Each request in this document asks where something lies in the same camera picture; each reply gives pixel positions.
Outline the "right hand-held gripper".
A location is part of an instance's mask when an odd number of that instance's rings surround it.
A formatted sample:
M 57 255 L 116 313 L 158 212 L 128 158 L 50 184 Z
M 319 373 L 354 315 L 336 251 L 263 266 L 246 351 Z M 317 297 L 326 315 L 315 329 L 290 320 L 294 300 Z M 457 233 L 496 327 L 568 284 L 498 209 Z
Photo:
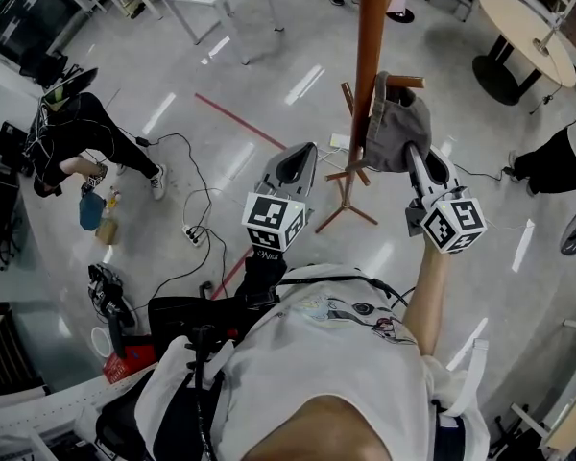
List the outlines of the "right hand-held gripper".
M 417 194 L 405 208 L 410 236 L 424 234 L 440 253 L 458 254 L 488 230 L 478 200 L 460 185 L 455 164 L 440 149 L 430 147 L 426 166 L 416 145 L 409 143 L 406 162 Z

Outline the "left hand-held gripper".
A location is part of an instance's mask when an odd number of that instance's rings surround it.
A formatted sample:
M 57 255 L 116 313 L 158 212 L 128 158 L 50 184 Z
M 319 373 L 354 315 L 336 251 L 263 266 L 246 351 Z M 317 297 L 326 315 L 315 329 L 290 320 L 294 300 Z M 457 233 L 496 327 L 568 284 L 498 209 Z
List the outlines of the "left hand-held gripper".
M 249 192 L 241 224 L 254 246 L 284 253 L 308 224 L 317 168 L 317 145 L 304 142 L 269 160 L 262 181 Z

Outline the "grey cap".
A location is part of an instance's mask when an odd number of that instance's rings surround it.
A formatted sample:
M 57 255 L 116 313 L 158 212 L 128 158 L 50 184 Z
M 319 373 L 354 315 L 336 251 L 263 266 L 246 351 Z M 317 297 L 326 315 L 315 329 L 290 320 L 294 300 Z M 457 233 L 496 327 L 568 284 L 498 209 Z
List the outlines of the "grey cap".
M 372 113 L 364 144 L 364 165 L 382 172 L 409 171 L 409 146 L 426 160 L 432 143 L 431 115 L 411 89 L 389 85 L 381 71 L 374 83 Z

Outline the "brown wooden coat rack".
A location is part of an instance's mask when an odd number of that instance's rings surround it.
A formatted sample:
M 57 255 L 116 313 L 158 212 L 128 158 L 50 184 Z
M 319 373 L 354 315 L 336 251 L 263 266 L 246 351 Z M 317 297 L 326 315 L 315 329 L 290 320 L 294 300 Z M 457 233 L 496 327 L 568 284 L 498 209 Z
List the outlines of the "brown wooden coat rack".
M 391 2 L 392 0 L 360 0 L 355 90 L 350 92 L 348 84 L 342 84 L 346 101 L 351 106 L 348 164 L 344 170 L 325 177 L 328 181 L 338 183 L 341 190 L 341 203 L 337 210 L 320 223 L 315 233 L 322 232 L 345 211 L 351 211 L 374 225 L 377 223 L 374 218 L 353 205 L 351 189 L 355 178 L 360 178 L 364 185 L 370 184 L 364 170 L 357 165 L 357 162 L 362 157 L 366 143 L 386 10 Z

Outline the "black shoulder bag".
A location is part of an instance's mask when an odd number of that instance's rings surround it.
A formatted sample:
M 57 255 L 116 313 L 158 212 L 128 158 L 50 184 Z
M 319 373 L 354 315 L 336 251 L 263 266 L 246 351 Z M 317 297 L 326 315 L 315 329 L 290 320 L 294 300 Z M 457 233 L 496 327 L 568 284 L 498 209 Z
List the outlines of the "black shoulder bag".
M 179 296 L 153 298 L 148 304 L 148 318 L 156 356 L 162 357 L 170 343 L 180 336 L 196 344 L 202 328 L 208 330 L 206 339 L 213 350 L 228 340 L 238 344 L 278 303 L 279 296 L 274 288 L 218 300 Z

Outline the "person's right forearm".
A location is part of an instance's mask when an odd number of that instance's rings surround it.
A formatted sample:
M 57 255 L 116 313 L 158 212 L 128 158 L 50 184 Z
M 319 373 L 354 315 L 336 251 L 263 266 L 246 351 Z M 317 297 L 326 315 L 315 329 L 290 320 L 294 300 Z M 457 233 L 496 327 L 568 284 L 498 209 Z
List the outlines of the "person's right forearm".
M 432 356 L 440 335 L 450 255 L 440 253 L 428 238 L 424 241 L 417 284 L 402 323 L 416 340 L 420 354 Z

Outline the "red floor tape line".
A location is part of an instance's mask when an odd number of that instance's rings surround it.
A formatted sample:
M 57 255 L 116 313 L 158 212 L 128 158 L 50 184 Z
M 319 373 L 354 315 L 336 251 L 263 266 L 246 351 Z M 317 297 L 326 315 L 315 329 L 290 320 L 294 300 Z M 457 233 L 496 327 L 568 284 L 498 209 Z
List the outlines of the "red floor tape line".
M 208 105 L 209 107 L 215 109 L 216 111 L 220 112 L 221 114 L 223 114 L 224 116 L 226 116 L 227 118 L 231 119 L 232 121 L 234 121 L 235 123 L 239 124 L 241 127 L 245 128 L 246 130 L 248 130 L 249 132 L 255 134 L 256 136 L 260 137 L 261 139 L 267 141 L 268 143 L 270 143 L 271 145 L 273 145 L 274 147 L 278 148 L 281 151 L 284 151 L 286 149 L 286 146 L 279 142 L 278 140 L 276 140 L 275 138 L 273 138 L 272 136 L 264 133 L 263 131 L 261 131 L 260 129 L 256 128 L 256 126 L 252 125 L 251 123 L 249 123 L 248 121 L 244 120 L 243 118 L 241 118 L 240 116 L 236 115 L 235 113 L 233 113 L 232 111 L 223 108 L 221 105 L 219 105 L 218 103 L 208 99 L 207 97 L 203 96 L 200 93 L 195 93 L 194 97 L 200 101 L 202 101 L 203 103 L 205 103 L 206 105 Z

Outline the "white power strip black plugs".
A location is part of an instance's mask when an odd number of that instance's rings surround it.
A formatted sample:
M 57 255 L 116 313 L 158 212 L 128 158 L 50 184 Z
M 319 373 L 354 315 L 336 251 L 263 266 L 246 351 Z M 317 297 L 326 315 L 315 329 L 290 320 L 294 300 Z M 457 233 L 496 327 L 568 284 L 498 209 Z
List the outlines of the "white power strip black plugs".
M 184 237 L 194 246 L 200 247 L 207 238 L 205 228 L 184 224 L 181 228 Z

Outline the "silver table lamp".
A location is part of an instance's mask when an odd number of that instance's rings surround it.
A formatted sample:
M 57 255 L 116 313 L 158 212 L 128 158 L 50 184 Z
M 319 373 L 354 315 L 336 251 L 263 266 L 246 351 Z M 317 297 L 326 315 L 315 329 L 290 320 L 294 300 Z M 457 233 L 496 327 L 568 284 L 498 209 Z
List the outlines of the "silver table lamp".
M 535 47 L 535 49 L 541 55 L 543 55 L 545 57 L 548 57 L 550 55 L 549 43 L 559 33 L 559 30 L 560 30 L 562 24 L 564 23 L 564 20 L 565 20 L 565 15 L 560 14 L 544 36 L 533 38 L 532 44 Z

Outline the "round wooden table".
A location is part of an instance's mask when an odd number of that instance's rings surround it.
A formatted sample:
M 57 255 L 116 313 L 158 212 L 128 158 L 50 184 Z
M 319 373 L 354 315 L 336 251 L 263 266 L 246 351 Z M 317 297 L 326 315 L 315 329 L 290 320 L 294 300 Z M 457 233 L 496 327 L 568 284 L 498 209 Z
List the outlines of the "round wooden table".
M 498 31 L 498 37 L 488 54 L 473 59 L 472 70 L 477 82 L 495 101 L 506 106 L 516 105 L 541 77 L 548 78 L 560 88 L 575 87 L 575 67 L 558 35 L 549 43 L 548 57 L 533 46 L 533 38 L 544 36 L 551 26 L 532 9 L 519 0 L 478 2 Z M 522 55 L 533 67 L 522 82 L 518 82 L 505 65 L 514 52 Z

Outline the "person's white shirt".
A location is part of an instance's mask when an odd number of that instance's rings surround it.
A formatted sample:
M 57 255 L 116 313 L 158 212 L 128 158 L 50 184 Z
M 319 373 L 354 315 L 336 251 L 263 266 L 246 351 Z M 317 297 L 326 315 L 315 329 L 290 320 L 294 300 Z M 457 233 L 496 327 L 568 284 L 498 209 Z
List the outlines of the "person's white shirt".
M 349 267 L 320 264 L 288 275 L 279 303 L 239 344 L 225 344 L 195 372 L 193 343 L 172 341 L 134 409 L 153 461 L 206 461 L 205 413 L 217 461 L 241 461 L 307 401 L 354 406 L 393 461 L 486 461 L 490 435 L 467 376 L 418 344 L 383 293 Z

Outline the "small cardboard box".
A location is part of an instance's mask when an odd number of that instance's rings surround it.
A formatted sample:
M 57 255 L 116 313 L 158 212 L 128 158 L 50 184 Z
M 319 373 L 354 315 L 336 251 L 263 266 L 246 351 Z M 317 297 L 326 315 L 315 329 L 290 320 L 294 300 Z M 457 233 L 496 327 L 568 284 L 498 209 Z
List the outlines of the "small cardboard box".
M 95 237 L 104 245 L 110 246 L 114 243 L 118 227 L 115 219 L 103 218 L 95 231 Z

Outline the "blue bin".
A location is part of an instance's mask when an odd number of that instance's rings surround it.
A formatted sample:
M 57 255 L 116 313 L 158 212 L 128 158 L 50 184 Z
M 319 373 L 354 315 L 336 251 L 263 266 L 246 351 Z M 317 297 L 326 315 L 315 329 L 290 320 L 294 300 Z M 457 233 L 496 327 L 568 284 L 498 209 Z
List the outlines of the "blue bin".
M 79 203 L 80 225 L 85 231 L 96 231 L 101 224 L 106 201 L 95 192 L 82 196 Z

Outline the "red box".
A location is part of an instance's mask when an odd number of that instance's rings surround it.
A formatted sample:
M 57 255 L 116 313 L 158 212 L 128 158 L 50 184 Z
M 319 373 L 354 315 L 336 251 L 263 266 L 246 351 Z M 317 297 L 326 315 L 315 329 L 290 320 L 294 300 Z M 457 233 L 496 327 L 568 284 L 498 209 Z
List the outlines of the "red box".
M 103 367 L 103 374 L 110 384 L 132 376 L 156 363 L 152 345 L 127 346 L 125 352 L 125 358 L 113 352 Z

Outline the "black flat case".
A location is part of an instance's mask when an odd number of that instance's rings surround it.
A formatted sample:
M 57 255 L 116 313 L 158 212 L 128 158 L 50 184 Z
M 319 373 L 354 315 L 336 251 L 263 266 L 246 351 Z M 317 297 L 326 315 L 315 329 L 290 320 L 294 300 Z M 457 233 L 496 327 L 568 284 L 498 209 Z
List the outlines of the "black flat case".
M 0 129 L 0 163 L 19 169 L 25 162 L 24 148 L 27 134 L 5 121 Z

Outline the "large black screen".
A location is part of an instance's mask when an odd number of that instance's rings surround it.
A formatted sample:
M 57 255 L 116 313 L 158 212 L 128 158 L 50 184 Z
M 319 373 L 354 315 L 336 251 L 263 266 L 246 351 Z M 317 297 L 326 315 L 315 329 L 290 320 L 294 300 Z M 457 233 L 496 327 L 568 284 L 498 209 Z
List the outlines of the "large black screen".
M 0 0 L 0 55 L 20 64 L 47 51 L 82 7 L 75 0 Z

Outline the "white perforated board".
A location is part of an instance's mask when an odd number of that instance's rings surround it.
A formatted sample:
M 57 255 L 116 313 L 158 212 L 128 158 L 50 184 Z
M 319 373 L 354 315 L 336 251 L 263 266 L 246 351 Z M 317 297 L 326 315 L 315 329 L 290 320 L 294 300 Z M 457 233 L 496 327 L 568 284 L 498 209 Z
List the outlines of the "white perforated board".
M 74 426 L 84 413 L 97 414 L 155 367 L 156 363 L 115 383 L 98 376 L 49 396 L 0 407 L 0 448 L 30 430 L 44 434 L 58 427 Z

